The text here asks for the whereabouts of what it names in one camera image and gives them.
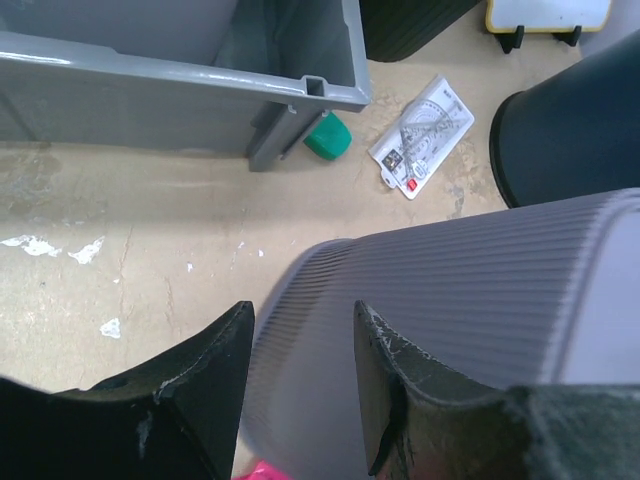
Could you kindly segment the dark blue round bin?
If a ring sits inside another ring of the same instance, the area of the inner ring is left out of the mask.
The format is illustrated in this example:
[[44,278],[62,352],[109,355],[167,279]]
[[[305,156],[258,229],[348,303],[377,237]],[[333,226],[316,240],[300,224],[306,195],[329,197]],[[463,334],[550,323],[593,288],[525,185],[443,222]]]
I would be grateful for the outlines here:
[[510,208],[638,187],[638,33],[505,99],[489,154]]

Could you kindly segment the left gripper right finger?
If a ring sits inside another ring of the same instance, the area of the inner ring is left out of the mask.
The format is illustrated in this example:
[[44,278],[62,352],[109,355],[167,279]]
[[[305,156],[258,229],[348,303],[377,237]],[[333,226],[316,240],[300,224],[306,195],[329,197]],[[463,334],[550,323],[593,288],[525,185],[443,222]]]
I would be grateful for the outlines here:
[[353,314],[367,469],[376,479],[635,479],[635,385],[505,390],[450,368],[364,302]]

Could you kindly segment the grey ribbed square bin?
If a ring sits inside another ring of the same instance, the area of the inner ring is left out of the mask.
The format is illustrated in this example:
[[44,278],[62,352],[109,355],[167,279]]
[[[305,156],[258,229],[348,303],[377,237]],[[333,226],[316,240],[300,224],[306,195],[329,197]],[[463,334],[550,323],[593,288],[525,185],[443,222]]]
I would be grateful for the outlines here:
[[639,389],[639,193],[569,200],[324,242],[261,314],[242,437],[294,479],[367,469],[356,302],[489,387]]

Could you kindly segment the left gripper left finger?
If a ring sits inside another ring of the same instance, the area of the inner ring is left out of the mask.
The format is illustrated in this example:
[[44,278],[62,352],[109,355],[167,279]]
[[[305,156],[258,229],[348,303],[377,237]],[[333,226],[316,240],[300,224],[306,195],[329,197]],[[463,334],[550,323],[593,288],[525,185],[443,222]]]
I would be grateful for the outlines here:
[[1,381],[4,479],[228,479],[255,324],[240,301],[88,390]]

